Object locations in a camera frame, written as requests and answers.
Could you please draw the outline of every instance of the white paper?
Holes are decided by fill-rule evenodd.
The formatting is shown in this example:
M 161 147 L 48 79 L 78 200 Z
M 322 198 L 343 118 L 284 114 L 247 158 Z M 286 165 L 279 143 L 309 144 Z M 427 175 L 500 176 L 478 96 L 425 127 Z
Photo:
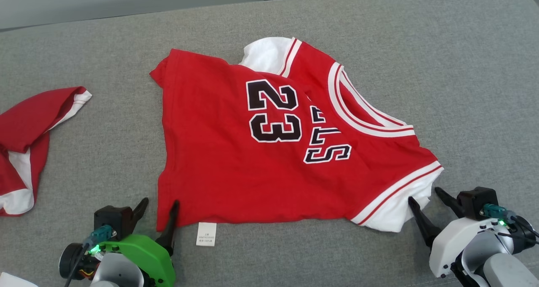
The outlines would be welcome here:
M 197 245 L 198 246 L 215 246 L 215 233 L 217 232 L 216 223 L 198 224 Z
M 34 285 L 29 281 L 25 281 L 19 277 L 2 272 L 0 274 L 0 287 L 37 287 L 37 285 Z

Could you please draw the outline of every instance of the green led light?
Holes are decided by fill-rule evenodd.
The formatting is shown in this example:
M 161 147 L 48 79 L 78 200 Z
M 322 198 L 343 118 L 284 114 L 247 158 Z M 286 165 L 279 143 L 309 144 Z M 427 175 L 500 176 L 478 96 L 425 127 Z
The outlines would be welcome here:
M 99 251 L 99 245 L 96 245 L 95 247 L 93 247 L 92 249 L 90 249 L 90 254 L 94 255 L 96 254 L 96 252 Z

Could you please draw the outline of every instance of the robotic arm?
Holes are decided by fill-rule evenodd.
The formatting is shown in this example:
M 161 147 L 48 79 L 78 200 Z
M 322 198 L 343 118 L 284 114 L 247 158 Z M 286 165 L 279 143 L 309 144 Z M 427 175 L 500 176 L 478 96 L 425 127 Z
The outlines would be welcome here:
M 524 218 L 498 206 L 495 190 L 476 187 L 456 199 L 439 187 L 435 192 L 458 216 L 443 230 L 431 223 L 415 199 L 409 197 L 408 205 L 431 249 L 429 265 L 436 277 L 452 271 L 464 287 L 539 286 L 513 256 L 537 244 L 539 234 Z
M 133 234 L 148 206 L 144 198 L 135 210 L 106 206 L 94 213 L 94 231 L 84 244 L 71 243 L 59 262 L 60 276 L 92 281 L 92 287 L 173 287 L 176 274 L 170 256 L 179 212 L 175 201 L 162 235 L 155 241 Z

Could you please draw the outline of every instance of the gray couch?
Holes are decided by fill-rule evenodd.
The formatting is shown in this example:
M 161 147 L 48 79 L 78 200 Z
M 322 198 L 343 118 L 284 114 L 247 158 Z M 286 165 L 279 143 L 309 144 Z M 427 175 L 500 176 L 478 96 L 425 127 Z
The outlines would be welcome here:
M 93 98 L 51 132 L 37 204 L 0 218 L 0 271 L 61 286 L 58 258 L 105 205 L 150 198 L 135 232 L 156 237 L 165 162 L 162 90 L 171 48 L 237 63 L 261 37 L 295 36 L 347 67 L 376 107 L 411 122 L 451 194 L 486 186 L 539 225 L 539 8 L 532 0 L 285 0 L 32 27 L 0 34 L 0 112 L 45 90 Z M 434 198 L 425 212 L 454 215 Z M 347 220 L 218 224 L 215 247 L 181 228 L 177 286 L 459 286 L 436 279 L 413 221 L 381 233 Z M 539 276 L 539 249 L 518 255 Z M 89 282 L 73 282 L 86 286 Z

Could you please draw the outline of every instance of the teal connector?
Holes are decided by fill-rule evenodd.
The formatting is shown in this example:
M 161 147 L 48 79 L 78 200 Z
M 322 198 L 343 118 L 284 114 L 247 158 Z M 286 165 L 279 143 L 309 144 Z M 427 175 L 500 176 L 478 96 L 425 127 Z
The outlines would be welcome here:
M 89 248 L 93 248 L 95 245 L 108 241 L 114 234 L 114 230 L 109 225 L 104 225 L 94 230 L 89 237 L 87 237 L 83 244 L 88 244 Z
M 498 220 L 504 220 L 507 224 L 513 224 L 515 222 L 511 217 L 516 216 L 516 214 L 510 210 L 507 210 L 504 207 L 497 206 L 494 204 L 485 204 L 482 211 L 483 215 L 488 216 L 489 218 L 497 218 Z

